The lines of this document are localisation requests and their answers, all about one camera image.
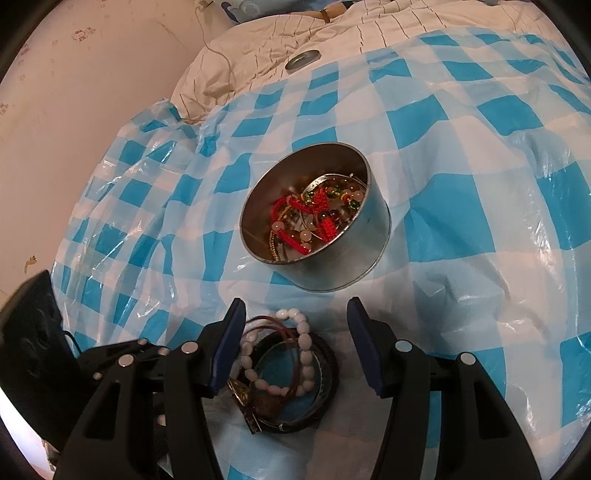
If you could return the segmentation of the black patterned bangle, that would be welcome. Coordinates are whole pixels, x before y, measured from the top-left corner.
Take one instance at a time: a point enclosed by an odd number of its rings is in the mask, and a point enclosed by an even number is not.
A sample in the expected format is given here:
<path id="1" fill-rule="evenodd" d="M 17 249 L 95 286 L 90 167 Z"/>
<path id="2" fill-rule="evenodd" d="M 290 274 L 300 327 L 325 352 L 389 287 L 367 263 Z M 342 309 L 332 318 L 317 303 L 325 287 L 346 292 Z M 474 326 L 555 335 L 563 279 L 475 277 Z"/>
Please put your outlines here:
<path id="1" fill-rule="evenodd" d="M 270 395 L 249 381 L 245 368 L 240 368 L 238 375 L 228 380 L 228 389 L 250 432 L 294 434 L 317 426 L 328 412 L 339 388 L 339 364 L 335 352 L 320 335 L 311 332 L 310 336 L 311 367 L 314 368 L 311 390 L 301 395 Z M 253 347 L 254 371 L 259 375 L 269 374 L 280 387 L 290 387 L 294 361 L 300 358 L 296 345 L 287 334 L 266 335 Z"/>

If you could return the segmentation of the beige striped quilt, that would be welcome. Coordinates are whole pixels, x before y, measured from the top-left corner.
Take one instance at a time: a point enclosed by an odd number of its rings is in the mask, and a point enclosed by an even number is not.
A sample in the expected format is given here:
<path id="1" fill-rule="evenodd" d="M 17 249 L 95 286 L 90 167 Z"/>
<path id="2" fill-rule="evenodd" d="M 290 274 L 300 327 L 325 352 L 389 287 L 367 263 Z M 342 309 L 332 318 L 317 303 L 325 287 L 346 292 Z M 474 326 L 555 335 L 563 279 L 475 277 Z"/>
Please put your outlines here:
<path id="1" fill-rule="evenodd" d="M 391 47 L 448 27 L 537 34 L 565 40 L 531 2 L 360 1 L 330 23 L 304 15 L 274 15 L 231 27 L 202 48 L 178 80 L 171 101 L 182 119 L 199 123 L 236 95 L 286 79 L 287 61 L 317 49 L 315 67 Z"/>

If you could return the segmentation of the jewelry inside tin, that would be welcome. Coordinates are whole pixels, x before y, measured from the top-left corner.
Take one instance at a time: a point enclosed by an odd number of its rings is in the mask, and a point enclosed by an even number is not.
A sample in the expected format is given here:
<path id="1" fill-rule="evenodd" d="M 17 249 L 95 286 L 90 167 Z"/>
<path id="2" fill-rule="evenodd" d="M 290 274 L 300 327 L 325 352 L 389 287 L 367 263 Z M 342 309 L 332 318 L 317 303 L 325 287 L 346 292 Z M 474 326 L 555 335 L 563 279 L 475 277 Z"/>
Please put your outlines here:
<path id="1" fill-rule="evenodd" d="M 277 199 L 270 210 L 273 261 L 301 259 L 332 243 L 353 224 L 367 193 L 355 175 L 327 173 Z"/>

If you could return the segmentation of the blue white checkered plastic sheet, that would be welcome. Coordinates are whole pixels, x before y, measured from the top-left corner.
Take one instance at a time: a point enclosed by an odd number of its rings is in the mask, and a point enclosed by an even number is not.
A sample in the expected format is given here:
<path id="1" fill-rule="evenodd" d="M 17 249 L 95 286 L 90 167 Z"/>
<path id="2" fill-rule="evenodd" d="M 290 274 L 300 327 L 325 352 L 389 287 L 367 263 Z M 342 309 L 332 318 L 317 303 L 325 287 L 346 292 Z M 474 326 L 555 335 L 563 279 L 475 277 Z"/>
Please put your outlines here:
<path id="1" fill-rule="evenodd" d="M 277 315 L 339 363 L 329 411 L 252 434 L 207 403 L 226 479 L 367 479 L 390 404 L 370 388 L 349 299 L 429 355 L 471 353 L 542 478 L 590 424 L 590 76 L 537 33 L 452 27 L 239 95 L 197 125 L 161 101 L 115 136 L 51 277 L 83 348 L 176 348 L 234 299 L 254 323 L 233 374 L 290 384 Z"/>

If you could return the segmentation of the round silver metal tin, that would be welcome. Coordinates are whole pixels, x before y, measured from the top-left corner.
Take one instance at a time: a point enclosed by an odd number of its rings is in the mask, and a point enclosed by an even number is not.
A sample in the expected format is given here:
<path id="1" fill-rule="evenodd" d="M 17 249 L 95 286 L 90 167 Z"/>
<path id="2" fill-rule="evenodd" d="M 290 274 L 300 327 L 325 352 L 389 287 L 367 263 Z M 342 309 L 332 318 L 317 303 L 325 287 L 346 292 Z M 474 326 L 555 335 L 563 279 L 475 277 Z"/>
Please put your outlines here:
<path id="1" fill-rule="evenodd" d="M 245 250 L 295 286 L 328 292 L 368 274 L 386 250 L 391 215 L 355 147 L 294 151 L 249 193 L 239 222 Z"/>

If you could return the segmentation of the silver tin lid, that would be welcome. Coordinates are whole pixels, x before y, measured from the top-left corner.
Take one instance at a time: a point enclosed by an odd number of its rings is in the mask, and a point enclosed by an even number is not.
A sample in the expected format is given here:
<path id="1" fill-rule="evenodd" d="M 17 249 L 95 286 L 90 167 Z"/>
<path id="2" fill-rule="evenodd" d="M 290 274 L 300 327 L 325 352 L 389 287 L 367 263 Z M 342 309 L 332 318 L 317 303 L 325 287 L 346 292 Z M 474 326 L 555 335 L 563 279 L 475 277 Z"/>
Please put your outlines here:
<path id="1" fill-rule="evenodd" d="M 291 74 L 318 61 L 321 57 L 322 54 L 317 49 L 307 50 L 288 60 L 284 69 L 286 69 L 287 73 Z"/>

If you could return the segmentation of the blue whale print pillow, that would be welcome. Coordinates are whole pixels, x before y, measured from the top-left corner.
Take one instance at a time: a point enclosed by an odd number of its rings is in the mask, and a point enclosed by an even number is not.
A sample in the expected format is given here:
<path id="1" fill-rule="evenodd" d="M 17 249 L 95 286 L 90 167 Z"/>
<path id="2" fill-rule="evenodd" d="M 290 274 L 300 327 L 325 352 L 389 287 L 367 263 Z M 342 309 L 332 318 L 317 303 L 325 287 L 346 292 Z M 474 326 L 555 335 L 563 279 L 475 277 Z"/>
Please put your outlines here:
<path id="1" fill-rule="evenodd" d="M 215 1 L 236 24 L 273 15 L 303 15 L 305 11 L 322 10 L 335 1 L 325 0 L 224 0 Z"/>

